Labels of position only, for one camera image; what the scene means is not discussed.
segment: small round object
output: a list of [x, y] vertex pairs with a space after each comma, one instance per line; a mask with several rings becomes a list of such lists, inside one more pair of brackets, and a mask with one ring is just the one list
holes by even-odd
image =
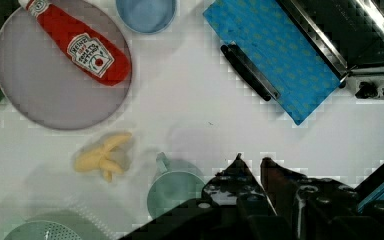
[[347, 81], [343, 81], [341, 82], [341, 84], [339, 84], [340, 89], [345, 88], [346, 86], [347, 86]]
[[117, 0], [117, 11], [123, 22], [135, 32], [158, 33], [173, 21], [176, 0]]
[[323, 196], [317, 197], [316, 200], [317, 200], [317, 202], [319, 202], [323, 205], [327, 205], [330, 203], [330, 199], [327, 197], [323, 197]]
[[210, 208], [211, 205], [209, 203], [200, 203], [200, 204], [198, 204], [198, 207], [205, 209], [205, 208]]
[[319, 188], [311, 185], [303, 185], [299, 188], [299, 190], [302, 190], [308, 193], [315, 193], [319, 191]]

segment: round plate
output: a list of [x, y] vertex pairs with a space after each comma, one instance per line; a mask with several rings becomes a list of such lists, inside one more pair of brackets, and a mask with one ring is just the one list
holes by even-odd
[[124, 23], [139, 33], [158, 33], [173, 21], [176, 0], [116, 0]]
[[[122, 33], [101, 10], [82, 0], [50, 2], [101, 33], [131, 60]], [[1, 29], [2, 89], [24, 116], [45, 127], [77, 130], [107, 119], [126, 98], [131, 76], [112, 87], [98, 83], [24, 9], [15, 11]]]

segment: black handle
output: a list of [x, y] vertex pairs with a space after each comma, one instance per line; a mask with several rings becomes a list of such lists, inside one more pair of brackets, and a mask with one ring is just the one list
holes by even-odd
[[265, 101], [270, 101], [271, 96], [266, 88], [254, 77], [252, 73], [242, 64], [238, 57], [226, 45], [221, 46], [221, 51], [230, 62], [235, 71], [248, 83]]

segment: gray plate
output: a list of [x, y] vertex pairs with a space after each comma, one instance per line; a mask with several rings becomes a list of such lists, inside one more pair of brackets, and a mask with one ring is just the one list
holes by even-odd
[[[88, 24], [130, 59], [122, 33], [101, 10], [82, 0], [50, 1]], [[28, 119], [45, 127], [77, 130], [111, 116], [127, 96], [131, 73], [113, 87], [78, 69], [24, 9], [0, 32], [0, 83], [5, 95]]]

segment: light blue cup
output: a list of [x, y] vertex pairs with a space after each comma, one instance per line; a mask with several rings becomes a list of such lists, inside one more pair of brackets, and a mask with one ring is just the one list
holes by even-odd
[[148, 192], [148, 212], [152, 218], [194, 198], [201, 198], [202, 172], [185, 161], [170, 161], [164, 153], [157, 157], [158, 173]]
[[116, 0], [117, 11], [133, 31], [154, 34], [166, 29], [176, 13], [176, 0]]

